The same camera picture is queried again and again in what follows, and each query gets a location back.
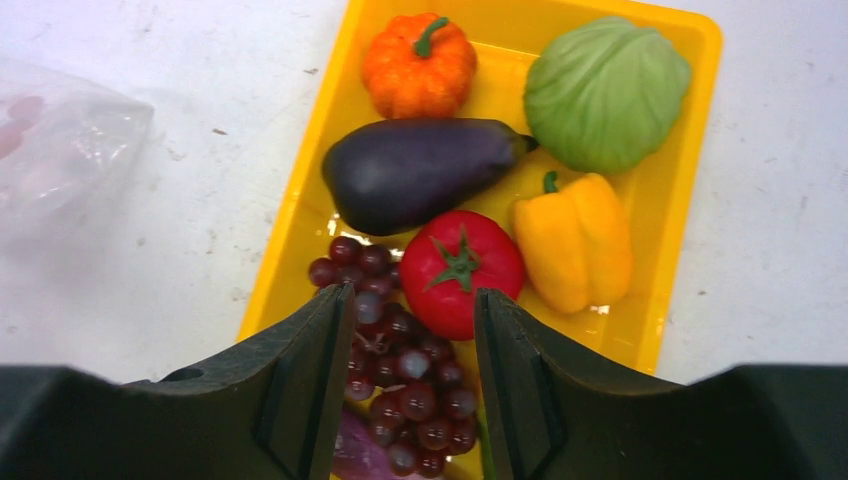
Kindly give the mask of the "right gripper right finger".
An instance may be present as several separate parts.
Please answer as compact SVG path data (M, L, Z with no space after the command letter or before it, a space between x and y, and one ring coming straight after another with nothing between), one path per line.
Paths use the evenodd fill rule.
M500 479L727 479L717 389L638 372L483 289L475 344Z

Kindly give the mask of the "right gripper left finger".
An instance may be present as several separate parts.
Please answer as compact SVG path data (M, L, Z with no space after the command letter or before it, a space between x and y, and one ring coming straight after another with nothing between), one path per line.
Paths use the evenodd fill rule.
M125 479L326 479L352 341L352 287L158 382L129 385Z

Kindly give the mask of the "yellow plastic tray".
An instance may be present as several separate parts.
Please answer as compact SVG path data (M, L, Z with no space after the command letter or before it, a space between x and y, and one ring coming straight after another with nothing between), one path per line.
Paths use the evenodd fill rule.
M635 169L611 177L627 208L635 270L626 298L570 316L551 311L532 289L519 303L530 314L609 359L655 371L689 201L721 54L719 28L707 17L633 1L352 1L326 70L239 335L247 338L294 313L314 294L308 263L330 240L349 234L321 177L329 146L377 113L361 67L372 39L397 16L437 13L465 32L478 69L465 117L493 118L519 132L527 70L560 34L602 17L652 27L692 69L680 119L662 147Z

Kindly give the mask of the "green toy cabbage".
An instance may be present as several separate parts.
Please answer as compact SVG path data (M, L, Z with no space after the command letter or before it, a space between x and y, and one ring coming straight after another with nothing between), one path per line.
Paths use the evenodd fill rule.
M534 60L524 113L532 136L569 169L618 174L661 147L691 81L688 61L657 29L604 17Z

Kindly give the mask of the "clear zip top bag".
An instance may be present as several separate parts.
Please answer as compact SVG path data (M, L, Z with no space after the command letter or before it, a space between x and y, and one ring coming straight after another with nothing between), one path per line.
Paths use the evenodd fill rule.
M92 81L1 60L1 226L52 219L139 157L151 105Z

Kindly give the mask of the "purple toy sweet potato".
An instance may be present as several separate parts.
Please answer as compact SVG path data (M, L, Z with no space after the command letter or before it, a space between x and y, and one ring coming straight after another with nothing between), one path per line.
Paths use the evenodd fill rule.
M403 479L390 470L384 449L370 436L368 422L347 406L336 434L332 474L339 479Z

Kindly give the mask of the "dark red toy grapes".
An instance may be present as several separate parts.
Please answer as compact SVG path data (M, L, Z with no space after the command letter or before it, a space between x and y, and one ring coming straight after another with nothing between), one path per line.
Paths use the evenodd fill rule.
M311 262L319 288L354 288L354 333L345 406L403 479L445 479L450 460L478 439L477 398L452 344L398 302L399 264L388 247L339 236Z

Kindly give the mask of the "yellow toy bell pepper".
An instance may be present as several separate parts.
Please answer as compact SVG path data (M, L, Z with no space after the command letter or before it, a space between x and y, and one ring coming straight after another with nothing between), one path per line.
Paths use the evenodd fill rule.
M540 298L560 314L623 299L634 256L622 201L601 175L589 173L560 186L543 177L543 193L519 200L512 226L528 278Z

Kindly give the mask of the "red toy tomato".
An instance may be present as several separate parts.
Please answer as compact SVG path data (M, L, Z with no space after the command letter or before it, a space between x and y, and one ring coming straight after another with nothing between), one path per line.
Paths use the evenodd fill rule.
M452 210L427 223L406 246L399 272L413 314L451 341L474 338L478 289L500 290L515 300L526 280L510 235L494 220L468 210Z

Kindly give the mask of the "purple toy eggplant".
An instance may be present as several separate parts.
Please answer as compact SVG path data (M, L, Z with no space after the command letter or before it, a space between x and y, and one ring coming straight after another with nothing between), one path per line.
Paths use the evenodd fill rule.
M322 177L351 228L391 236L494 186L538 146L494 119L383 120L334 143Z

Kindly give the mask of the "orange toy pumpkin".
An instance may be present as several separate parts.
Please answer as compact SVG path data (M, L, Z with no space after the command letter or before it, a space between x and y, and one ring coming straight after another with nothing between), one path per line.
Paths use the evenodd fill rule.
M477 54L463 30L435 13L397 16L371 41L363 84L385 119L454 116L468 100Z

